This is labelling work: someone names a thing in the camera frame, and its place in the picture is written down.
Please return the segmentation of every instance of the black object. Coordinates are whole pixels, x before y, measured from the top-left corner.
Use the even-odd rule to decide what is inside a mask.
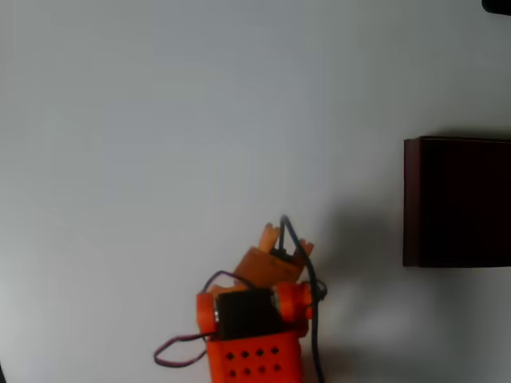
[[[406,140],[403,245],[405,266],[511,266],[511,140]]]
[[[0,383],[6,383],[6,378],[3,376],[1,365],[0,365]]]
[[[482,6],[491,14],[505,14],[511,16],[510,0],[482,0]]]
[[[219,294],[218,340],[260,337],[283,331],[283,322],[270,289],[252,289]]]

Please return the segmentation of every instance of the orange base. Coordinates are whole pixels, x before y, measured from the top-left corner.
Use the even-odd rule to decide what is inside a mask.
[[[295,332],[208,342],[212,383],[302,383],[300,355]]]

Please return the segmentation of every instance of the red wire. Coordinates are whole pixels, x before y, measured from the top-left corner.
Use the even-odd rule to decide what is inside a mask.
[[[154,362],[157,365],[162,365],[164,367],[170,367],[173,369],[179,369],[180,367],[187,367],[192,365],[196,361],[199,361],[205,354],[206,350],[197,355],[196,357],[189,359],[187,361],[167,361],[165,359],[160,358],[160,354],[163,353],[168,347],[173,345],[176,342],[190,342],[195,341],[196,339],[207,337],[211,334],[194,334],[194,335],[180,335],[179,337],[174,337],[172,339],[167,340],[163,345],[158,347],[154,352]]]
[[[201,291],[201,294],[208,292],[209,286],[213,283],[213,281],[216,278],[218,278],[222,274],[227,275],[228,277],[231,277],[233,279],[238,279],[239,281],[244,283],[248,288],[255,288],[254,284],[252,282],[250,282],[249,280],[242,278],[239,275],[221,270],[221,271],[217,271],[214,275],[212,275],[212,277],[210,279],[208,279],[208,281],[206,282],[206,284],[204,285],[204,287]],[[187,367],[189,365],[192,365],[193,363],[199,361],[206,354],[206,350],[204,350],[202,353],[200,353],[196,357],[189,359],[187,361],[167,361],[165,359],[160,358],[160,354],[163,353],[168,347],[170,347],[171,345],[173,345],[176,342],[190,342],[190,341],[195,341],[196,339],[200,339],[200,338],[203,338],[205,341],[206,337],[208,337],[210,335],[213,335],[213,333],[211,333],[211,334],[180,335],[178,337],[169,339],[163,345],[158,347],[156,349],[156,351],[154,352],[154,354],[153,354],[154,362],[157,365],[162,365],[164,367],[170,367],[171,369],[179,369],[181,367]]]

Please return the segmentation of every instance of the dark brown box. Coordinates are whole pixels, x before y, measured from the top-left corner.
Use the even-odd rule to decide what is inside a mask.
[[[403,264],[511,266],[511,140],[405,140]]]

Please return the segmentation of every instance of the white table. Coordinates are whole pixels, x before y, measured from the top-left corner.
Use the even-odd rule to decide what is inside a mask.
[[[8,383],[209,381],[152,351],[283,212],[330,283],[329,383],[508,381],[511,270],[400,257],[402,140],[505,131],[510,100],[479,0],[2,2]]]

